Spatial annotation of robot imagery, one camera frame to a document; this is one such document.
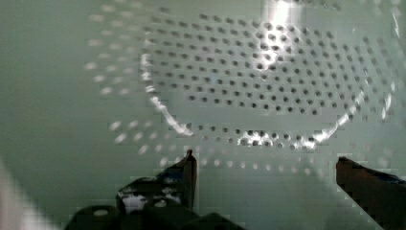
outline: metal surface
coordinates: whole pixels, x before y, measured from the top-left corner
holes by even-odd
[[[378,228],[338,156],[406,174],[404,1],[2,5],[1,155],[55,221],[188,148],[247,229]]]

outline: black object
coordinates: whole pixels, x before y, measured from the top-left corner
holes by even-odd
[[[76,214],[65,230],[244,230],[218,214],[200,218],[171,199],[150,202],[143,212],[107,218],[100,224],[91,215]]]
[[[406,183],[346,157],[336,164],[337,184],[384,229],[406,229]]]
[[[119,212],[113,206],[91,206],[78,211],[65,230],[109,230],[118,217]]]
[[[146,204],[163,198],[192,208],[196,185],[196,159],[192,151],[179,163],[170,166],[156,177],[143,177],[117,192],[117,207],[123,215],[142,212]]]

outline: black plastic part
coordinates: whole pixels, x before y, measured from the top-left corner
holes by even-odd
[[[192,208],[196,185],[196,159],[189,149],[180,162],[166,168],[155,177],[142,177],[121,188],[116,203],[122,215],[143,212],[155,199],[171,198]]]
[[[120,218],[120,230],[143,230],[143,216],[127,215]]]
[[[118,215],[113,206],[87,207],[75,214],[65,230],[109,230],[117,225]]]
[[[244,230],[242,227],[223,218],[219,214],[211,213],[202,218],[185,224],[180,230]]]
[[[166,207],[156,207],[148,204],[143,215],[146,229],[179,230],[183,225],[199,216],[182,205],[167,200]]]
[[[346,157],[336,164],[337,184],[384,229],[406,229],[406,187],[397,176]]]

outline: perforated metal drum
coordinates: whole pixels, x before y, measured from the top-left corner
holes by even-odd
[[[50,219],[192,148],[198,214],[379,229],[335,163],[405,175],[404,1],[3,5],[0,150]]]

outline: hole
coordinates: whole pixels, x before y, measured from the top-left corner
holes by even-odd
[[[203,35],[198,35],[197,39],[199,39],[200,41],[204,41],[206,40],[206,37],[204,37]]]
[[[223,28],[221,28],[221,27],[218,28],[218,31],[219,31],[220,33],[222,33],[222,34],[225,34],[225,33],[226,33],[226,31],[225,31]]]
[[[391,59],[387,59],[387,60],[386,60],[386,64],[387,64],[388,66],[392,66],[392,65],[394,64],[394,62],[393,62]]]
[[[247,31],[244,31],[242,34],[245,35],[246,37],[251,37],[251,34]]]
[[[314,50],[311,50],[311,51],[310,51],[310,54],[311,54],[312,56],[314,56],[314,57],[316,57],[316,56],[317,56],[316,51],[314,51]],[[318,60],[314,61],[314,63],[315,63],[317,66],[319,66],[319,65],[320,65],[320,64],[317,64],[317,63],[319,63],[319,61],[318,61]]]
[[[276,40],[276,37],[273,34],[269,34],[268,38],[271,39],[272,41]]]
[[[312,46],[312,45],[313,45],[313,42],[311,42],[310,39],[307,39],[307,40],[305,41],[305,43],[306,43],[308,46]]]
[[[185,22],[179,22],[178,24],[180,27],[188,27],[188,24]]]
[[[245,21],[241,20],[241,19],[239,19],[239,20],[237,21],[237,23],[238,23],[240,26],[246,26],[246,25],[247,25],[247,23],[246,23]]]
[[[227,17],[227,18],[225,19],[225,21],[226,21],[227,23],[229,23],[229,24],[234,24],[234,20],[231,19],[231,18],[229,18],[229,17]]]
[[[308,29],[307,29],[307,28],[303,28],[303,29],[302,29],[302,33],[303,33],[304,35],[307,35],[307,34],[308,34]]]
[[[230,33],[231,33],[232,35],[238,35],[238,31],[236,31],[236,30],[231,30]]]
[[[256,33],[256,37],[257,37],[258,39],[262,39],[262,38],[263,38],[263,34],[262,34],[262,33]]]
[[[200,30],[200,26],[199,25],[197,25],[197,24],[192,24],[192,27],[195,29],[195,30]]]
[[[265,135],[265,132],[264,132],[264,131],[260,131],[260,132],[259,132],[259,136],[260,136],[260,137],[263,137],[264,135]]]
[[[327,67],[328,67],[328,69],[332,69],[332,64],[331,64],[331,62],[328,62],[328,63],[327,63]]]
[[[239,45],[237,45],[237,46],[241,46],[241,45],[242,45],[240,41],[237,41],[236,43],[239,44]],[[248,46],[249,46],[251,49],[255,49],[255,48],[256,48],[256,45],[255,45],[253,42],[249,42],[249,43],[248,43]]]
[[[227,44],[227,45],[230,44],[230,40],[227,38],[223,38],[222,41],[224,44]]]
[[[333,39],[332,33],[331,33],[331,32],[327,32],[327,37],[330,38],[330,39]]]
[[[200,17],[200,19],[203,19],[203,20],[208,20],[209,19],[209,16],[206,15],[206,14],[200,14],[199,17]]]
[[[287,30],[289,31],[289,32],[294,32],[295,31],[295,27],[293,27],[293,26],[288,26],[287,27]]]
[[[270,55],[265,55],[265,59],[271,60],[271,56]]]
[[[388,84],[388,80],[386,80],[386,79],[381,80],[381,82],[382,82],[383,85],[387,85],[387,84]]]
[[[260,48],[261,48],[262,50],[268,50],[268,46],[267,46],[266,44],[264,44],[264,43],[261,43],[261,44],[260,44]]]
[[[213,16],[213,20],[215,21],[215,22],[218,22],[218,23],[221,23],[222,22],[222,20],[221,20],[221,18],[219,18],[218,16]]]
[[[272,30],[272,25],[271,25],[271,23],[266,22],[266,23],[263,24],[263,28],[268,30],[268,31],[271,31]]]
[[[258,28],[258,27],[259,27],[259,22],[253,21],[253,22],[251,23],[251,25],[252,25],[253,27],[255,27],[255,28]]]
[[[165,20],[165,22],[166,22],[167,24],[169,24],[169,25],[174,25],[174,24],[175,24],[174,21],[169,20],[169,19]]]
[[[331,42],[331,43],[330,43],[330,46],[331,46],[331,48],[332,48],[333,50],[335,50],[335,51],[338,49],[337,45],[336,45],[334,42]]]
[[[271,46],[271,49],[274,51],[279,51],[280,47],[279,46]]]

